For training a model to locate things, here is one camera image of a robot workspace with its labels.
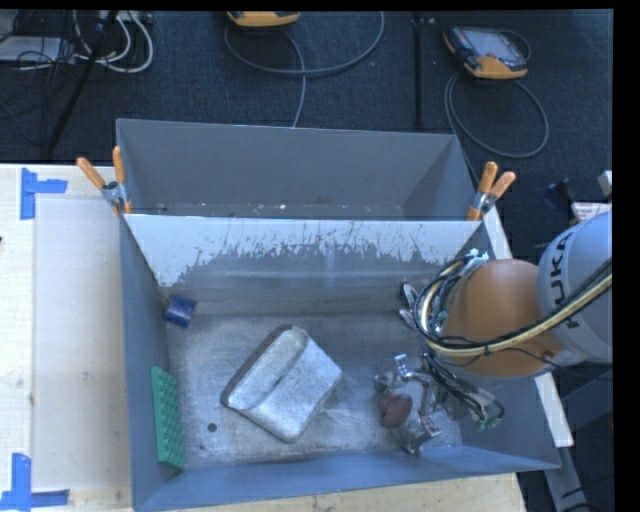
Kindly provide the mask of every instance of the black cable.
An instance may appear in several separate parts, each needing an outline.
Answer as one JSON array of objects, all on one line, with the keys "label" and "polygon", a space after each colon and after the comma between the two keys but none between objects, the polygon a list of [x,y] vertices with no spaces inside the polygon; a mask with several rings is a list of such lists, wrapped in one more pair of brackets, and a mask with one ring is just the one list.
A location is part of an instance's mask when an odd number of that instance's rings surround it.
[{"label": "black cable", "polygon": [[458,116],[458,113],[456,112],[455,107],[453,105],[453,88],[454,88],[454,85],[457,83],[458,79],[460,78],[460,76],[461,76],[460,73],[455,73],[449,79],[445,87],[445,112],[447,114],[449,125],[451,126],[451,129],[454,131],[454,133],[456,131],[455,126],[457,124],[457,126],[459,126],[462,129],[462,131],[467,135],[467,137],[469,137],[478,146],[486,149],[491,153],[494,153],[498,156],[502,156],[506,158],[514,158],[514,159],[531,158],[537,155],[538,153],[540,153],[545,148],[549,140],[549,121],[547,119],[547,114],[545,113],[544,107],[542,106],[538,98],[536,98],[534,94],[518,80],[511,80],[511,81],[514,82],[515,85],[520,87],[525,93],[527,93],[527,95],[533,100],[536,108],[540,112],[540,116],[542,117],[543,135],[542,135],[542,141],[540,142],[540,144],[532,151],[528,151],[525,153],[510,153],[510,152],[501,151],[492,146],[489,146],[488,144],[485,144],[484,142],[482,142],[478,137],[473,135],[471,131],[464,125],[464,123]]},{"label": "black cable", "polygon": [[[447,268],[452,268],[452,266],[454,264],[457,264],[458,261],[456,262],[451,262],[451,264],[448,265]],[[586,279],[582,285],[580,287],[578,287],[570,296],[568,296],[563,305],[560,305],[560,308],[564,307],[567,304],[572,303],[574,300],[580,298],[585,290],[588,290],[591,288],[593,283],[598,283],[603,276],[606,277],[612,270],[612,260],[611,258],[609,258],[607,261],[605,261],[602,265],[600,265],[600,267],[598,267],[592,274],[591,276]],[[423,299],[425,298],[425,296],[427,295],[427,293],[429,293],[431,291],[431,289],[437,285],[440,281],[442,281],[443,279],[445,279],[445,276],[441,275],[442,272],[437,275],[432,281],[431,283],[429,283],[418,295],[418,297],[416,298],[415,301],[415,306],[413,308],[413,315],[414,315],[414,321],[416,323],[416,326],[418,327],[418,330],[430,341],[432,341],[433,343],[443,347],[443,348],[447,348],[447,349],[453,349],[453,350],[465,350],[468,349],[468,346],[465,345],[460,345],[460,344],[455,344],[455,343],[448,343],[449,340],[458,340],[458,341],[465,341],[466,343],[470,344],[470,345],[476,345],[476,346],[482,346],[485,347],[486,349],[488,349],[489,347],[491,347],[492,345],[496,345],[498,343],[501,343],[503,341],[508,340],[509,338],[512,338],[516,335],[519,335],[523,332],[526,332],[528,330],[534,329],[537,326],[547,322],[549,319],[553,318],[553,316],[557,313],[557,310],[553,310],[550,313],[548,313],[547,315],[545,315],[542,319],[540,319],[537,322],[534,322],[533,324],[526,326],[522,329],[517,329],[515,331],[512,331],[510,333],[495,337],[491,340],[487,340],[484,342],[477,342],[474,341],[466,336],[440,336],[437,333],[432,332],[431,330],[429,330],[429,325],[431,322],[427,322],[427,328],[425,329],[425,327],[422,326],[422,322],[420,321],[420,310],[421,310],[421,302],[423,301]],[[581,309],[584,309],[585,307],[587,307],[588,304],[585,304],[584,306],[582,306]]]},{"label": "black cable", "polygon": [[339,64],[339,65],[336,65],[336,66],[326,67],[326,68],[318,68],[318,69],[280,69],[280,68],[269,68],[269,67],[261,66],[259,64],[254,63],[254,62],[251,62],[250,60],[245,59],[242,55],[240,55],[233,48],[233,46],[231,45],[231,43],[229,41],[229,28],[230,28],[230,25],[227,25],[227,27],[225,28],[224,41],[225,41],[229,51],[235,57],[237,57],[240,61],[244,62],[246,65],[251,66],[254,69],[258,69],[260,71],[266,71],[266,72],[269,72],[269,73],[276,73],[276,74],[280,74],[280,75],[289,75],[289,76],[326,76],[326,75],[330,75],[330,74],[333,74],[333,73],[338,73],[339,71],[343,71],[343,70],[345,70],[347,68],[350,68],[351,66],[354,66],[355,64],[357,64],[358,62],[360,62],[364,58],[366,58],[367,55],[369,55],[378,46],[378,43],[382,39],[382,34],[384,33],[384,12],[380,11],[379,14],[380,14],[380,29],[378,31],[378,35],[376,36],[376,38],[373,41],[373,43],[371,44],[371,46],[369,46],[369,48],[367,50],[365,50],[363,53],[361,53],[360,55],[358,55],[354,59],[351,59],[348,62],[345,62],[343,64]]},{"label": "black cable", "polygon": [[[503,33],[507,33],[507,34],[511,34],[516,36],[526,47],[526,52],[523,55],[524,59],[526,61],[528,61],[531,58],[531,46],[529,45],[528,41],[519,33],[513,31],[513,30],[507,30],[507,29],[499,29],[500,32]],[[485,144],[484,142],[482,142],[480,139],[478,139],[476,136],[474,136],[469,129],[464,125],[464,123],[462,123],[462,121],[460,120],[460,118],[458,117],[458,114],[455,111],[455,107],[453,106],[453,87],[456,84],[456,82],[458,81],[458,79],[460,78],[460,74],[456,73],[454,74],[449,81],[447,82],[447,85],[445,87],[445,112],[447,114],[447,120],[449,121],[449,125],[451,126],[451,129],[453,130],[453,132],[455,133],[455,123],[453,122],[453,120],[455,120],[455,122],[458,124],[458,126],[462,129],[462,131],[473,141],[475,142],[477,145],[479,145],[480,147],[486,149],[487,151],[494,153],[496,155],[499,156],[503,156],[506,158],[515,158],[515,159],[522,159],[522,158],[531,158],[535,155],[537,155],[538,153],[540,153],[544,147],[547,145],[547,142],[549,140],[549,121],[547,119],[547,115],[544,111],[544,108],[542,106],[542,104],[540,103],[540,101],[535,97],[535,95],[527,88],[525,87],[519,80],[513,80],[513,82],[520,87],[534,102],[536,108],[538,109],[538,111],[540,112],[540,115],[542,117],[542,122],[543,122],[543,126],[544,126],[544,131],[543,131],[543,136],[542,136],[542,141],[540,142],[540,144],[538,145],[537,148],[535,148],[532,151],[526,152],[526,153],[509,153],[509,152],[505,152],[505,151],[500,151],[497,150],[487,144]],[[463,151],[463,156],[467,162],[467,166],[470,169],[473,169],[473,166],[471,165],[467,155],[464,153]]]},{"label": "black cable", "polygon": [[572,375],[575,375],[577,377],[582,377],[583,379],[592,379],[592,380],[602,380],[605,382],[613,382],[613,379],[611,378],[604,378],[604,377],[592,377],[591,375],[588,375],[586,373],[580,372],[578,370],[572,369],[570,367],[567,366],[562,366],[559,364],[554,363],[553,361],[550,361],[549,359],[546,359],[544,357],[540,357],[532,352],[529,352],[528,350],[525,350],[523,348],[519,348],[519,347],[508,347],[505,348],[503,350],[515,350],[516,352],[522,352],[523,354],[526,354],[530,357],[533,357],[534,359],[537,359],[538,361],[542,361],[544,363],[547,363],[548,365],[553,366],[555,369],[557,370],[562,370],[566,373],[570,373]]},{"label": "black cable", "polygon": [[591,487],[591,486],[593,486],[595,484],[599,484],[600,482],[604,482],[605,480],[610,480],[612,477],[613,477],[612,474],[603,476],[602,478],[598,478],[597,480],[589,482],[588,484],[581,485],[580,487],[578,487],[577,489],[574,489],[573,491],[565,492],[560,497],[563,498],[563,499],[567,498],[567,497],[569,497],[569,496],[571,496],[571,495],[573,495],[573,494],[575,494],[577,492],[584,491],[587,487]]},{"label": "black cable", "polygon": [[[289,33],[285,33],[285,35],[287,36],[287,39],[291,43],[291,46],[293,46],[293,49],[298,54],[298,60],[300,61],[300,69],[304,71],[305,69],[304,58],[302,57],[302,52],[300,51],[300,47],[298,46],[298,43],[295,42],[295,40],[293,39],[293,37],[289,35]],[[298,103],[298,110],[296,111],[296,115],[293,118],[293,123],[291,124],[291,128],[295,128],[296,126],[298,126],[298,121],[300,120],[300,115],[302,114],[302,107],[304,105],[304,97],[306,93],[307,93],[307,76],[302,75],[302,92],[300,93],[300,102]]]}]

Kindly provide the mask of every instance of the cable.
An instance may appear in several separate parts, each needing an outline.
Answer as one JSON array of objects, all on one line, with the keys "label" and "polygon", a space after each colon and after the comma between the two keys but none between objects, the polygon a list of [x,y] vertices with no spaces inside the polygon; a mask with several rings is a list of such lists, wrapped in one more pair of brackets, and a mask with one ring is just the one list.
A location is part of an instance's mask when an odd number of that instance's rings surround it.
[{"label": "cable", "polygon": [[[425,341],[429,347],[441,354],[456,357],[489,355],[491,352],[504,350],[529,338],[538,336],[586,307],[600,294],[609,289],[612,283],[612,264],[611,258],[609,258],[593,273],[590,279],[586,280],[579,289],[567,298],[562,306],[528,327],[485,342],[476,342],[464,336],[441,337],[438,334],[437,326],[434,325],[434,317],[437,319],[439,312],[436,311],[434,314],[430,306],[445,278],[459,270],[461,265],[463,263],[458,259],[442,269],[431,283],[420,292],[413,307],[414,321],[420,332],[425,336]],[[447,340],[462,340],[474,346],[469,347],[468,345],[448,343]]]},{"label": "cable", "polygon": [[[132,39],[131,39],[131,33],[129,32],[129,29],[127,28],[127,26],[125,25],[125,22],[122,20],[122,18],[120,17],[120,15],[118,15],[116,17],[116,21],[118,22],[118,24],[120,25],[120,28],[123,31],[123,34],[125,36],[126,39],[126,43],[125,43],[125,48],[117,55],[111,57],[111,56],[104,56],[104,57],[99,57],[96,60],[96,64],[99,64],[101,66],[104,66],[105,68],[111,70],[111,71],[115,71],[117,73],[140,73],[144,70],[146,70],[151,63],[153,62],[153,41],[151,39],[151,35],[149,34],[149,31],[147,30],[147,28],[142,24],[142,22],[138,19],[138,16],[136,16],[135,14],[131,13],[131,11],[129,12],[129,18],[131,18],[131,20],[133,20],[133,23],[137,26],[138,30],[140,31],[140,33],[142,33],[147,49],[148,49],[148,55],[147,58],[145,59],[145,61],[137,67],[123,67],[123,66],[116,66],[113,63],[120,61],[122,59],[124,59],[126,56],[129,55],[129,52],[131,51],[131,48],[133,46],[132,44]],[[87,42],[85,41],[85,39],[82,36],[82,32],[80,30],[80,23],[78,22],[78,16],[77,16],[77,10],[73,10],[73,21],[74,21],[74,30],[76,35],[78,36],[78,38],[80,39],[82,48],[84,49],[85,52],[87,53],[91,53],[91,47],[87,44]],[[76,57],[78,59],[83,59],[83,60],[88,60],[89,57],[87,55],[82,55],[82,54],[77,54]]]},{"label": "cable", "polygon": [[244,62],[246,65],[251,66],[254,69],[259,69],[260,71],[266,71],[266,72],[269,72],[269,73],[277,73],[277,74],[280,74],[280,75],[290,75],[290,76],[321,76],[321,75],[329,75],[329,74],[332,74],[332,73],[337,73],[339,71],[343,71],[343,70],[345,70],[345,69],[357,64],[358,62],[363,60],[365,57],[367,57],[367,55],[369,55],[376,48],[376,46],[378,46],[378,43],[382,39],[382,35],[384,33],[384,12],[383,11],[379,11],[379,14],[380,14],[380,29],[378,31],[378,35],[376,36],[376,38],[373,41],[373,43],[371,44],[371,46],[369,46],[369,48],[367,48],[367,50],[365,50],[363,53],[358,55],[356,58],[351,59],[348,62],[345,62],[343,64],[339,64],[337,66],[331,66],[331,67],[326,67],[326,68],[319,68],[319,69],[280,69],[280,68],[269,68],[269,67],[261,66],[259,64],[255,64],[254,62],[251,62],[250,60],[245,59],[231,45],[231,43],[229,41],[229,27],[230,27],[230,25],[227,25],[227,27],[226,27],[226,29],[224,31],[224,41],[225,41],[229,51],[235,57],[237,57],[239,60]]},{"label": "cable", "polygon": [[601,381],[605,381],[605,382],[613,382],[612,378],[592,377],[591,375],[587,375],[586,373],[579,372],[579,371],[574,370],[572,368],[556,364],[553,361],[550,361],[549,359],[547,359],[545,357],[540,357],[540,356],[538,356],[538,355],[536,355],[536,354],[534,354],[532,352],[529,352],[528,350],[525,350],[523,348],[509,347],[509,348],[505,348],[504,350],[513,350],[515,352],[522,352],[523,354],[528,355],[529,357],[533,357],[534,359],[537,359],[538,361],[542,361],[542,362],[544,362],[546,364],[549,364],[549,365],[553,366],[557,370],[561,370],[563,372],[570,373],[571,375],[575,375],[576,377],[581,377],[583,379],[590,379],[590,380],[601,380]]},{"label": "cable", "polygon": [[602,478],[598,478],[597,480],[593,480],[592,482],[589,482],[588,484],[584,484],[581,485],[580,487],[578,487],[577,489],[574,489],[573,491],[569,491],[569,492],[565,492],[562,496],[560,496],[560,498],[564,499],[567,498],[573,494],[576,494],[577,492],[583,491],[584,489],[586,489],[587,487],[591,487],[595,484],[599,484],[600,482],[604,482],[605,480],[610,480],[613,477],[613,475],[606,475],[603,476]]},{"label": "cable", "polygon": [[[288,33],[285,33],[285,35],[287,36],[287,39],[289,39],[291,46],[293,46],[294,50],[298,54],[298,60],[300,61],[300,68],[302,69],[302,71],[304,71],[305,69],[304,59],[302,58],[302,52],[300,51],[300,47],[295,42],[293,37],[291,37]],[[298,126],[298,121],[300,120],[300,115],[302,114],[302,107],[304,105],[304,97],[306,95],[306,92],[307,92],[307,77],[306,75],[302,75],[302,92],[300,93],[300,102],[298,103],[298,110],[296,112],[296,116],[293,119],[291,128],[295,128],[296,126]]]},{"label": "cable", "polygon": [[300,50],[300,47],[298,46],[296,41],[293,39],[293,37],[288,32],[285,32],[285,36],[289,40],[289,43],[291,44],[291,46],[293,46],[293,49],[295,50],[295,52],[296,52],[296,54],[298,56],[298,60],[300,61],[300,68],[301,69],[269,68],[269,67],[261,66],[259,64],[256,64],[254,62],[251,62],[251,61],[245,59],[231,45],[231,42],[229,40],[229,28],[230,28],[231,25],[227,25],[226,28],[225,28],[224,41],[225,41],[225,44],[227,45],[228,50],[236,58],[238,58],[241,62],[244,62],[245,64],[247,64],[248,66],[251,66],[254,69],[258,69],[260,71],[265,71],[265,72],[268,72],[268,73],[276,73],[276,74],[279,74],[279,75],[301,76],[302,77],[302,92],[300,94],[300,102],[298,103],[298,110],[296,112],[295,118],[294,118],[293,123],[291,125],[292,128],[295,128],[298,125],[298,121],[300,119],[300,115],[302,114],[302,108],[304,106],[304,99],[305,99],[306,89],[307,89],[307,81],[306,81],[307,77],[309,77],[309,76],[319,77],[319,76],[322,76],[322,75],[329,75],[329,74],[332,74],[332,73],[337,73],[339,71],[345,70],[345,69],[357,64],[358,62],[363,60],[367,55],[369,55],[375,49],[375,47],[378,45],[378,43],[380,42],[380,39],[382,38],[382,34],[384,33],[384,12],[380,11],[379,14],[380,14],[380,29],[378,31],[378,35],[376,36],[376,38],[375,38],[374,42],[371,44],[371,46],[369,46],[369,48],[367,50],[365,50],[362,54],[357,56],[355,59],[352,59],[352,60],[350,60],[348,62],[345,62],[343,64],[339,64],[337,66],[331,66],[331,67],[328,67],[328,68],[306,69],[305,64],[304,64],[304,58],[302,57],[302,51]]},{"label": "cable", "polygon": [[[530,59],[530,57],[531,57],[531,46],[529,45],[529,43],[527,42],[527,40],[524,37],[522,37],[517,32],[514,32],[513,30],[501,29],[500,32],[509,33],[509,34],[512,34],[512,35],[515,35],[516,37],[518,37],[527,48],[526,55],[524,56],[524,59],[527,60],[527,61]],[[446,112],[446,115],[447,115],[447,120],[449,121],[449,125],[451,126],[451,129],[453,130],[453,132],[456,135],[457,135],[457,133],[456,133],[456,124],[457,124],[462,129],[462,131],[467,135],[467,137],[469,137],[478,146],[482,147],[483,149],[485,149],[485,150],[487,150],[487,151],[489,151],[491,153],[494,153],[494,154],[496,154],[498,156],[502,156],[502,157],[506,157],[506,158],[515,158],[515,159],[531,158],[531,157],[537,155],[538,153],[540,153],[545,148],[545,146],[547,145],[547,142],[549,140],[549,121],[547,119],[547,115],[546,115],[546,113],[544,111],[544,108],[543,108],[542,104],[538,100],[538,98],[536,98],[535,95],[525,85],[523,85],[519,80],[511,80],[511,81],[514,82],[515,85],[520,87],[533,100],[533,103],[535,104],[537,110],[540,112],[540,116],[542,117],[544,130],[543,130],[542,140],[541,140],[540,144],[535,149],[533,149],[532,151],[525,152],[525,153],[510,153],[510,152],[506,152],[506,151],[500,151],[500,150],[498,150],[498,149],[496,149],[494,147],[489,146],[488,144],[485,144],[479,138],[477,138],[475,135],[473,135],[469,131],[469,129],[464,125],[464,123],[460,120],[460,118],[458,117],[458,114],[457,114],[457,112],[455,110],[455,107],[453,105],[453,88],[454,88],[455,84],[458,82],[459,78],[460,78],[460,73],[455,73],[454,75],[451,76],[451,78],[447,82],[447,85],[445,86],[445,112]],[[467,165],[470,168],[472,168],[472,166],[470,165],[470,162],[468,161],[466,155],[465,155],[465,160],[467,160]]]}]

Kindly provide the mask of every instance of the white cable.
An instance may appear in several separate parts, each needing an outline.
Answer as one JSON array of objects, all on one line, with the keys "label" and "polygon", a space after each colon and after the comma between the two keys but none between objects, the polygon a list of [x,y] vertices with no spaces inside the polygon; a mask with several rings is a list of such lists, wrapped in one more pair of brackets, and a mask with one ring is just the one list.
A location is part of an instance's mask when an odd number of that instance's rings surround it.
[{"label": "white cable", "polygon": [[[84,50],[91,55],[91,47],[87,44],[87,42],[84,40],[84,38],[82,37],[82,33],[80,32],[80,24],[78,23],[78,15],[75,9],[73,10],[73,28],[76,32],[76,35],[78,36],[78,38],[80,39],[81,43],[82,43],[82,47],[84,48]],[[124,24],[124,22],[122,21],[122,19],[120,18],[120,15],[116,16],[116,21],[120,24],[120,27],[122,28],[122,32],[124,32],[124,36],[127,40],[126,44],[125,44],[125,48],[124,50],[120,53],[120,55],[116,55],[115,57],[101,57],[99,59],[96,60],[96,63],[105,63],[105,62],[115,62],[118,61],[120,59],[122,59],[123,57],[125,57],[128,53],[129,50],[131,49],[131,34],[129,33],[129,29],[126,27],[126,25]],[[87,55],[81,55],[81,54],[76,54],[76,57],[79,59],[89,59],[89,56]]]},{"label": "white cable", "polygon": [[[145,38],[145,41],[147,43],[147,47],[149,49],[149,54],[147,56],[147,59],[145,60],[145,62],[143,64],[141,64],[140,66],[136,67],[136,68],[129,68],[129,67],[119,67],[119,66],[114,66],[113,62],[116,62],[118,60],[121,60],[122,58],[124,58],[130,51],[131,51],[131,34],[129,32],[129,29],[126,27],[125,23],[122,21],[122,19],[120,18],[120,15],[116,16],[116,21],[120,24],[120,27],[122,28],[125,37],[126,37],[126,45],[125,45],[125,49],[119,54],[116,55],[115,57],[101,57],[99,59],[96,60],[96,64],[99,64],[101,66],[106,67],[107,69],[111,70],[111,71],[116,71],[118,73],[140,73],[141,71],[144,71],[145,69],[147,69],[150,65],[151,62],[153,61],[153,42],[151,40],[151,35],[149,34],[149,31],[147,30],[147,28],[140,22],[140,20],[138,19],[138,16],[134,13],[130,14],[131,19],[133,20],[133,22],[137,25],[138,29],[140,30],[140,32],[142,32],[142,35]],[[89,45],[85,42],[85,40],[82,38],[82,33],[80,32],[80,26],[77,22],[77,11],[74,10],[73,11],[73,21],[74,21],[74,28],[75,28],[75,32],[76,35],[80,38],[80,41],[82,42],[82,46],[84,48],[84,50],[91,54],[91,48],[89,47]],[[86,55],[76,55],[77,58],[80,59],[84,59],[84,60],[88,60],[89,57]]]},{"label": "white cable", "polygon": [[153,42],[151,41],[151,35],[149,34],[149,31],[140,22],[140,20],[138,19],[138,17],[135,14],[131,14],[131,18],[133,19],[133,22],[140,29],[140,32],[142,32],[142,35],[144,36],[144,38],[145,38],[145,40],[147,42],[147,47],[149,49],[149,55],[147,55],[147,59],[144,61],[144,63],[142,63],[137,68],[121,68],[121,67],[113,66],[108,61],[107,62],[97,62],[97,64],[103,65],[107,69],[110,69],[111,71],[117,71],[118,73],[140,73],[141,71],[144,71],[145,69],[147,69],[151,65],[151,62],[153,61]]}]

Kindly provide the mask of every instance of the black floor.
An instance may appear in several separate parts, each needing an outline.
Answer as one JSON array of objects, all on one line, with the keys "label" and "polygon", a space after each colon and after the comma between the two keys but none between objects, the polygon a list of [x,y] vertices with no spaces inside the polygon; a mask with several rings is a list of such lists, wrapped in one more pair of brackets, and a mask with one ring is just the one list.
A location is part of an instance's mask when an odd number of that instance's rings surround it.
[{"label": "black floor", "polygon": [[[97,14],[77,13],[90,45],[107,28]],[[24,69],[27,55],[19,64],[0,63],[0,161],[70,164],[86,156],[108,165],[118,118],[391,132],[455,129],[474,179],[488,160],[516,173],[497,207],[513,256],[537,263],[569,222],[567,209],[548,202],[550,185],[566,179],[574,199],[603,199],[598,177],[613,165],[613,15],[613,9],[435,10],[417,16],[303,12],[285,33],[252,37],[227,32],[223,11],[150,11],[144,26],[153,55],[144,71],[134,72],[149,57],[149,47],[133,24],[132,52],[112,61],[111,69],[96,65],[82,88],[86,60],[65,64],[61,57],[36,71]],[[80,44],[70,11],[20,10],[17,19],[18,35],[63,34]],[[514,81],[480,86],[462,73],[442,38],[452,25],[510,31],[523,53],[528,45],[528,73],[519,82],[524,87]],[[111,58],[126,44],[123,34],[116,25],[106,37],[105,51],[115,52]],[[376,41],[355,65],[306,82],[257,68],[297,70],[300,57],[307,71],[333,68]],[[462,124],[452,126],[448,107]],[[613,510],[613,477],[605,478],[613,475],[607,419],[582,427],[575,439],[582,484],[597,481],[585,488],[589,503]],[[520,479],[529,512],[553,510],[541,473]]]}]

